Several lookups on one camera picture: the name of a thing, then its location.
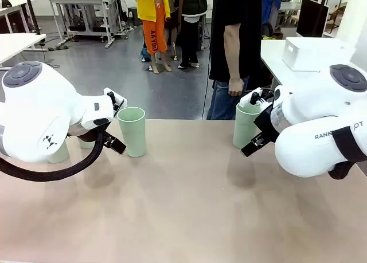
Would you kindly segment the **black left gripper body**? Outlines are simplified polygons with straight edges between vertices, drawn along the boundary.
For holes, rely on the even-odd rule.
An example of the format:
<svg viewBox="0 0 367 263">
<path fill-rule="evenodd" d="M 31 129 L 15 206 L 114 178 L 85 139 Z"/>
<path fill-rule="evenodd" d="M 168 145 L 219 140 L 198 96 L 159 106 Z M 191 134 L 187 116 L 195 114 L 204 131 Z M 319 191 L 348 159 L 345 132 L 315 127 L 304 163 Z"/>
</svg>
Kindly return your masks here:
<svg viewBox="0 0 367 263">
<path fill-rule="evenodd" d="M 96 128 L 87 130 L 84 128 L 70 128 L 68 136 L 76 136 L 84 142 L 94 142 L 98 138 L 98 130 Z"/>
</svg>

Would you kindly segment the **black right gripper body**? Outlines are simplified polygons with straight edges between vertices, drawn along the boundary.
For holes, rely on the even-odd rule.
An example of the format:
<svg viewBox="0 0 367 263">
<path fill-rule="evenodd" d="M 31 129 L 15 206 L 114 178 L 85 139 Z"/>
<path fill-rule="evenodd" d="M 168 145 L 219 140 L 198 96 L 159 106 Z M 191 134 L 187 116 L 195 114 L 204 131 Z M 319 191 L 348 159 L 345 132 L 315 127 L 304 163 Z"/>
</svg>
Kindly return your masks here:
<svg viewBox="0 0 367 263">
<path fill-rule="evenodd" d="M 272 110 L 273 106 L 268 106 L 254 121 L 254 124 L 260 130 L 260 133 L 255 136 L 256 145 L 266 145 L 269 142 L 274 143 L 279 136 L 279 132 L 274 128 L 271 122 Z"/>
</svg>

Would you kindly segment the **person's right hand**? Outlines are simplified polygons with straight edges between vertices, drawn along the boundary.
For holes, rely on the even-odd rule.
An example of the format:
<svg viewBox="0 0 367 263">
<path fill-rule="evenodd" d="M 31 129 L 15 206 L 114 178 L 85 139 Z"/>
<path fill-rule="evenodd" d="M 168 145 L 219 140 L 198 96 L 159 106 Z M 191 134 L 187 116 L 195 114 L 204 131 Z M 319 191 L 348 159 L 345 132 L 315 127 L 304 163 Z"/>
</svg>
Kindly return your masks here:
<svg viewBox="0 0 367 263">
<path fill-rule="evenodd" d="M 244 81 L 240 78 L 231 78 L 228 83 L 228 94 L 230 96 L 241 96 L 244 88 Z"/>
</svg>

